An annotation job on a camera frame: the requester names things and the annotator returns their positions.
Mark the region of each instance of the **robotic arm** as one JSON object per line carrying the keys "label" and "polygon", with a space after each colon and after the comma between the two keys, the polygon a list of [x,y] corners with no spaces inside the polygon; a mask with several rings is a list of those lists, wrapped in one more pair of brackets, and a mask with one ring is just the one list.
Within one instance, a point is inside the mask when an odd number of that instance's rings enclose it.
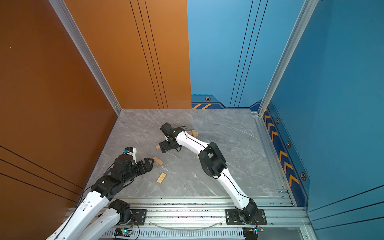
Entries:
{"label": "robotic arm", "polygon": [[85,231],[94,216],[105,207],[135,177],[150,172],[153,159],[145,158],[136,162],[136,148],[127,147],[115,159],[113,168],[108,169],[91,187],[91,191],[76,208],[75,212],[47,240],[92,240],[98,239],[105,231],[119,222],[128,222],[132,212],[130,205],[121,200],[110,203],[108,209]]}
{"label": "robotic arm", "polygon": [[160,130],[167,138],[159,144],[162,153],[171,149],[180,151],[181,147],[184,146],[197,154],[204,172],[220,182],[233,200],[235,207],[240,210],[240,220],[244,224],[252,224],[255,221],[256,203],[237,185],[229,173],[223,154],[214,142],[202,142],[189,135],[181,127],[173,128],[169,123],[161,126]]}

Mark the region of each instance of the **white wall edge trim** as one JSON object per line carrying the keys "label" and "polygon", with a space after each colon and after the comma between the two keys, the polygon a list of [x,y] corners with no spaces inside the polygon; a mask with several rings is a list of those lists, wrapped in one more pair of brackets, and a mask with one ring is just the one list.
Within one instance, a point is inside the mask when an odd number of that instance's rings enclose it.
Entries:
{"label": "white wall edge trim", "polygon": [[305,28],[307,27],[307,24],[312,16],[314,9],[316,8],[318,1],[319,0],[305,0],[299,16],[297,17],[296,23],[293,26],[291,35],[289,36],[287,44],[285,45],[283,54],[281,55],[279,63],[277,64],[276,70],[272,76],[268,88],[266,89],[263,101],[260,104],[258,110],[258,114],[260,116],[264,115],[264,112],[269,102],[271,101],[273,94],[275,93],[277,85],[279,84],[280,79],[282,78],[284,71],[288,66],[288,63],[291,60],[291,57],[297,47],[297,44],[300,41],[301,36],[303,35]]}
{"label": "white wall edge trim", "polygon": [[72,18],[71,13],[69,12],[67,6],[63,0],[49,0],[56,14],[59,16],[59,19],[63,23],[68,34],[72,38],[72,41],[75,43],[77,49],[82,55],[84,61],[91,70],[96,81],[99,83],[102,91],[107,97],[109,103],[115,110],[116,114],[119,115],[121,112],[121,106],[116,99],[115,94],[113,93],[111,87],[109,86],[107,79],[105,78],[103,72],[100,69],[100,66],[96,62],[91,50],[89,49],[83,35],[81,34],[79,28],[77,27],[74,19]]}

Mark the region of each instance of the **small wooden block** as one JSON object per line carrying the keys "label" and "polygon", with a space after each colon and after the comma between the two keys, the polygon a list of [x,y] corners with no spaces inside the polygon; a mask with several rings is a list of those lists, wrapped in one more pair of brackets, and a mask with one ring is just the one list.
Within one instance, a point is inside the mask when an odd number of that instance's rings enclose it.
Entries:
{"label": "small wooden block", "polygon": [[163,165],[163,161],[161,161],[160,159],[158,159],[157,157],[153,157],[153,160],[158,164],[158,165]]}
{"label": "small wooden block", "polygon": [[157,182],[160,183],[160,184],[162,184],[166,176],[167,176],[167,175],[166,175],[165,173],[162,173],[162,174],[160,175],[160,177],[158,178]]}
{"label": "small wooden block", "polygon": [[196,130],[196,129],[193,129],[193,130],[191,130],[191,131],[187,131],[187,133],[188,133],[189,135],[191,135],[192,137],[194,137],[194,138],[198,138],[198,137],[199,137],[199,134],[197,133],[197,130]]}

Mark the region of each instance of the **marble tabletop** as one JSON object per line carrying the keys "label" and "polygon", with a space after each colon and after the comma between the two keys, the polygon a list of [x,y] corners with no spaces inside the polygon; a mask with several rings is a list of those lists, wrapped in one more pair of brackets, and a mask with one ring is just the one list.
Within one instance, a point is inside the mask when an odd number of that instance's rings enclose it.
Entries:
{"label": "marble tabletop", "polygon": [[[137,148],[137,160],[158,157],[160,166],[135,178],[116,197],[211,197],[228,196],[217,180],[201,168],[196,154],[183,147],[180,152],[161,153],[156,146],[165,137],[165,122],[172,127],[196,129],[199,139],[215,142],[223,153],[232,177],[251,197],[277,196],[278,185],[260,141],[249,109],[134,109],[122,110],[104,146],[87,187],[101,177],[127,146]],[[161,173],[167,174],[162,184]]]}

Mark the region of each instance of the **cable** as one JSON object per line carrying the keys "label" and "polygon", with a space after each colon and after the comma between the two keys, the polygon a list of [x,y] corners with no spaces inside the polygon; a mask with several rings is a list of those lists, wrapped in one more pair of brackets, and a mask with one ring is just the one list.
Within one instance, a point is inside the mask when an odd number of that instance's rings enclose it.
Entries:
{"label": "cable", "polygon": [[63,229],[59,232],[59,234],[55,237],[55,239],[58,239],[59,238],[59,235],[61,234],[61,232],[65,229],[65,227],[67,226],[67,224],[69,223],[69,221],[71,220],[72,216],[75,214],[77,208],[80,206],[80,203],[82,201],[82,198],[83,198],[83,194],[85,191],[87,191],[88,189],[90,189],[91,187],[87,187],[86,189],[84,189],[84,191],[81,193],[81,196],[80,196],[80,199],[79,199],[79,202],[77,203],[76,205],[76,208],[74,210],[74,212],[71,214],[70,218],[68,219],[67,223],[64,225]]}
{"label": "cable", "polygon": [[193,140],[192,138],[188,137],[187,134],[185,133],[185,130],[184,130],[184,134],[185,134],[185,136],[186,136],[187,138],[189,138],[189,139],[191,139],[192,141],[194,141],[195,143],[199,144],[199,145],[202,146],[204,149],[206,148],[206,147],[204,147],[201,143],[196,142],[196,141]]}
{"label": "cable", "polygon": [[136,237],[136,239],[135,240],[137,240],[137,238],[139,237],[139,235],[140,235],[140,227],[139,227],[139,225],[136,225],[138,228],[139,228],[139,234],[137,235],[137,237]]}
{"label": "cable", "polygon": [[251,199],[251,200],[253,200],[252,198],[250,198],[250,197],[247,197],[247,196],[244,196],[243,194],[241,194],[237,189],[236,189],[236,187],[235,187],[235,185],[232,183],[232,181],[231,181],[231,179],[229,179],[229,177],[225,174],[225,173],[220,173],[220,175],[221,174],[224,174],[224,176],[226,176],[227,177],[227,179],[230,181],[230,183],[233,185],[233,187],[235,188],[235,190],[237,191],[237,193],[238,194],[240,194],[241,196],[243,196],[243,197],[246,197],[246,198],[248,198],[248,199]]}
{"label": "cable", "polygon": [[132,178],[131,182],[130,182],[130,183],[128,183],[127,185],[123,186],[123,188],[125,188],[125,187],[128,187],[129,185],[131,185],[131,184],[133,183],[133,180],[135,180],[135,179],[134,179],[134,178]]}

